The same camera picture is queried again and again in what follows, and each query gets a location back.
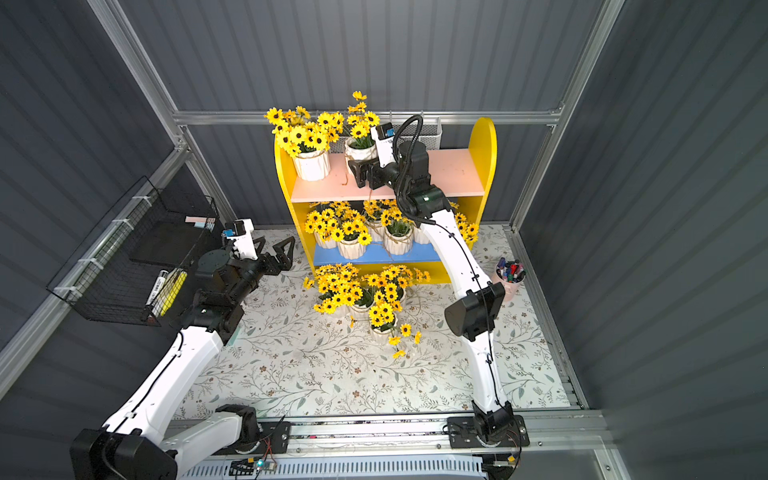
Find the pink sticky notes pad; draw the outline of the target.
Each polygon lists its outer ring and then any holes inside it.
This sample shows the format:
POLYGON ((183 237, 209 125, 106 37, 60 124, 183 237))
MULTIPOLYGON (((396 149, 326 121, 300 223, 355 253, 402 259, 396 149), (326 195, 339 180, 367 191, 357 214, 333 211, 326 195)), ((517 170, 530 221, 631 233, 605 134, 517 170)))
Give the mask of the pink sticky notes pad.
POLYGON ((216 219, 211 217, 186 216, 184 221, 195 228, 213 231, 216 226, 216 219))

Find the floral patterned table mat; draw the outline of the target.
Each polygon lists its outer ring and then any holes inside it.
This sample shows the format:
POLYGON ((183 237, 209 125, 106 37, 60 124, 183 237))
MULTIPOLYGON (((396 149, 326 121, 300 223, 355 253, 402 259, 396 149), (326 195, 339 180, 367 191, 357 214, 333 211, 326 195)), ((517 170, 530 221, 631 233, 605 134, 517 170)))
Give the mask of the floral patterned table mat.
MULTIPOLYGON (((460 339, 444 322, 450 284, 409 288, 400 319, 421 332, 405 356, 356 322, 356 314, 313 309, 316 290, 297 242, 294 267, 265 277, 244 301, 234 342, 198 376, 174 420, 203 419, 223 404, 252 405, 261 417, 426 413, 471 409, 473 387, 460 339)), ((516 410, 577 406, 551 353, 528 280, 504 305, 494 330, 501 385, 516 410)))

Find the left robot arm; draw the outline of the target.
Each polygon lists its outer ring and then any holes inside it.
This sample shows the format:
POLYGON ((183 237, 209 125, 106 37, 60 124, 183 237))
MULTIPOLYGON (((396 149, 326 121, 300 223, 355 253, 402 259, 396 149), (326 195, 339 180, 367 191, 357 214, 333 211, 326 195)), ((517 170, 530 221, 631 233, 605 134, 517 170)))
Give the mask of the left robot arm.
POLYGON ((182 286, 191 304, 167 353, 136 392, 97 429, 73 440, 70 458, 78 479, 177 479, 222 449, 251 453, 266 442, 254 408, 225 404, 206 420, 175 436, 172 417, 197 377, 232 339, 242 302, 265 276, 293 266, 296 239, 271 252, 246 233, 201 256, 182 286))

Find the green circuit board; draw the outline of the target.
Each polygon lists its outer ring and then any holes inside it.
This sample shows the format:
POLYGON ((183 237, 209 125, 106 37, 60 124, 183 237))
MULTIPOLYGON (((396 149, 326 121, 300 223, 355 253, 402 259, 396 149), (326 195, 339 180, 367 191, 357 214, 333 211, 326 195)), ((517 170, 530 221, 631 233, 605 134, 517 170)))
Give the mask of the green circuit board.
POLYGON ((260 479, 277 473, 277 464, 256 458, 233 460, 227 470, 228 479, 260 479))

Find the pink bucket with pens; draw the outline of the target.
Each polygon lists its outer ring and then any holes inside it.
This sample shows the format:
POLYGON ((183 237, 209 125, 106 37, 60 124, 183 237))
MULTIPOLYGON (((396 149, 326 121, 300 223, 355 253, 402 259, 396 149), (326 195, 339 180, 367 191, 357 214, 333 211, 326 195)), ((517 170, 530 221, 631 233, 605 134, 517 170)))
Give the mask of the pink bucket with pens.
POLYGON ((492 272, 491 280, 494 283, 500 282, 502 284, 504 302, 509 303, 513 300, 525 277, 526 270, 520 260, 501 257, 492 272))

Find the yellow wooden shelf unit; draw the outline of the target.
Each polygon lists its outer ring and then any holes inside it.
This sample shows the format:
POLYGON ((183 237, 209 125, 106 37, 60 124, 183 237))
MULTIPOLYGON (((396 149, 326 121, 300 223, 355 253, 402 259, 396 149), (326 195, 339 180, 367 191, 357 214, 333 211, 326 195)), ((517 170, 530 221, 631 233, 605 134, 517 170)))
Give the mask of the yellow wooden shelf unit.
MULTIPOLYGON (((305 181, 296 173, 294 161, 278 142, 273 143, 276 172, 283 195, 297 228, 299 239, 312 268, 323 265, 345 264, 347 260, 339 251, 317 245, 312 233, 305 231, 306 216, 316 202, 364 201, 392 199, 391 188, 382 186, 372 190, 357 186, 349 173, 342 153, 329 155, 330 172, 318 181, 305 181)), ((475 123, 467 149, 441 149, 429 152, 431 183, 459 205, 459 211, 472 223, 478 223, 483 215, 497 163, 497 135, 493 122, 481 118, 475 123)), ((376 273, 389 264, 405 264, 430 273, 431 283, 449 283, 449 273, 456 269, 467 270, 464 257, 454 247, 442 247, 416 243, 403 255, 386 251, 383 244, 373 242, 365 253, 350 261, 362 274, 376 273)))

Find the white marker in basket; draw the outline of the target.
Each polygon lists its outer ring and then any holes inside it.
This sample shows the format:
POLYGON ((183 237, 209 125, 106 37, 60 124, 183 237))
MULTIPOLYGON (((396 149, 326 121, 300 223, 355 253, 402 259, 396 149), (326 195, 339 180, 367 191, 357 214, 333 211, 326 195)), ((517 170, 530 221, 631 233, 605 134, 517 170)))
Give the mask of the white marker in basket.
POLYGON ((160 270, 159 271, 159 273, 158 273, 158 275, 157 275, 157 277, 155 279, 155 282, 154 282, 154 284, 152 286, 152 289, 150 291, 150 294, 148 296, 148 299, 147 299, 147 302, 146 302, 147 305, 152 305, 155 302, 155 299, 156 299, 157 295, 160 293, 160 291, 161 291, 161 289, 162 289, 162 287, 163 287, 163 285, 164 285, 168 275, 169 275, 169 272, 167 270, 160 270))

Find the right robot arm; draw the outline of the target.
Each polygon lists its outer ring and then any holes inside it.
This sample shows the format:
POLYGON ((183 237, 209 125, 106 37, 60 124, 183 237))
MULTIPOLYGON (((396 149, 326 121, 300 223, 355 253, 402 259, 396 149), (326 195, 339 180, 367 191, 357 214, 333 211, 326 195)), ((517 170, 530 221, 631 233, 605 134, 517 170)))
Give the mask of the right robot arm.
POLYGON ((413 115, 399 128, 390 123, 372 127, 379 165, 369 169, 373 188, 387 185, 397 207, 429 239, 445 268, 456 301, 445 308, 451 332, 465 347, 473 385, 472 409, 476 436, 485 446, 513 440, 528 446, 522 419, 502 389, 493 347, 495 321, 505 289, 493 283, 475 260, 457 225, 448 197, 431 182, 429 154, 419 136, 423 117, 413 115))

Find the shelf sunflower pot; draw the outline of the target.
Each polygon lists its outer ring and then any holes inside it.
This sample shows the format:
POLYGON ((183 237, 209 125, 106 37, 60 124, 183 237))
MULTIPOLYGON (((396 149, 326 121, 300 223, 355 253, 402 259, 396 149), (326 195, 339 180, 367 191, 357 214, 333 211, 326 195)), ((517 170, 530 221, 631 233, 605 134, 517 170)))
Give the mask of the shelf sunflower pot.
POLYGON ((265 118, 273 127, 278 150, 290 157, 300 179, 319 181, 329 174, 329 152, 343 130, 341 112, 324 111, 312 116, 302 106, 294 110, 273 107, 265 118))
POLYGON ((479 238, 479 225, 470 222, 468 217, 459 211, 455 211, 454 216, 464 242, 472 249, 479 238))
POLYGON ((429 271, 406 265, 389 266, 366 276, 367 285, 373 288, 375 303, 399 302, 408 288, 430 280, 429 271))
POLYGON ((403 312, 401 296, 396 290, 377 292, 374 302, 368 310, 370 331, 376 339, 392 349, 394 360, 405 358, 407 348, 418 346, 422 333, 411 323, 402 323, 403 312))
POLYGON ((305 217, 303 230, 311 234, 317 245, 323 249, 337 246, 333 231, 338 227, 338 218, 334 208, 329 203, 314 203, 310 205, 305 217))
POLYGON ((391 255, 404 255, 413 247, 414 223, 396 206, 384 210, 381 216, 384 227, 383 245, 391 255))
POLYGON ((363 92, 354 91, 352 98, 354 103, 348 107, 345 120, 345 154, 352 160, 372 160, 376 157, 372 130, 380 125, 380 118, 368 109, 363 92))
POLYGON ((340 313, 363 297, 359 270, 350 263, 318 267, 304 278, 303 287, 317 290, 313 309, 320 314, 340 313))
POLYGON ((344 259, 359 259, 366 253, 373 238, 360 212, 347 207, 329 208, 323 217, 324 237, 336 244, 344 259))
POLYGON ((420 227, 414 228, 414 242, 420 245, 427 245, 430 244, 430 240, 427 237, 427 235, 424 233, 423 229, 420 227))
POLYGON ((352 320, 363 320, 368 316, 368 311, 375 302, 376 292, 377 284, 371 282, 370 275, 363 275, 352 282, 350 293, 353 303, 349 307, 352 320))
POLYGON ((365 200, 363 202, 363 215, 369 233, 374 242, 383 241, 382 214, 387 209, 387 205, 380 200, 365 200))

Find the white mesh desk tray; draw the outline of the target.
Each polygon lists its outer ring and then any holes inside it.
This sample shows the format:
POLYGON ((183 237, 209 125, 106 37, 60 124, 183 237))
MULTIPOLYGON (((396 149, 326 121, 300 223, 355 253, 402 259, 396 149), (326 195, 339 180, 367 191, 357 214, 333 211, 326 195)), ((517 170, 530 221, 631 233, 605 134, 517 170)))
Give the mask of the white mesh desk tray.
MULTIPOLYGON (((416 125, 409 125, 401 135, 400 140, 411 140, 415 134, 416 125)), ((441 148, 443 136, 443 126, 440 117, 424 117, 419 141, 426 146, 427 150, 439 150, 441 148)), ((339 140, 330 145, 331 153, 343 153, 347 140, 353 139, 349 135, 341 135, 339 140)))

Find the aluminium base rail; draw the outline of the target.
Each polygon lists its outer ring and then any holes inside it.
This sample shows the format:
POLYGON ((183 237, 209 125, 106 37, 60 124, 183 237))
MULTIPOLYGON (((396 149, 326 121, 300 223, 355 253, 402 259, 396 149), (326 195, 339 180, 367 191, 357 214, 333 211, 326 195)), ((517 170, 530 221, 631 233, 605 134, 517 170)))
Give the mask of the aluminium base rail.
POLYGON ((467 413, 381 414, 268 418, 252 450, 222 447, 216 454, 293 455, 491 455, 544 451, 590 451, 604 479, 630 474, 598 410, 524 411, 485 439, 467 413))

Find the yellow item in basket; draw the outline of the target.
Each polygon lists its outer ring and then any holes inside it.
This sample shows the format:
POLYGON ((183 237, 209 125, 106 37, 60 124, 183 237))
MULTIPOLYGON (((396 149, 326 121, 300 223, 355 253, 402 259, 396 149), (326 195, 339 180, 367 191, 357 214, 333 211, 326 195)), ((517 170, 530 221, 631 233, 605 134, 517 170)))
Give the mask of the yellow item in basket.
POLYGON ((169 275, 155 302, 148 305, 151 315, 156 319, 161 318, 169 311, 187 279, 187 272, 183 269, 176 268, 168 272, 169 275))

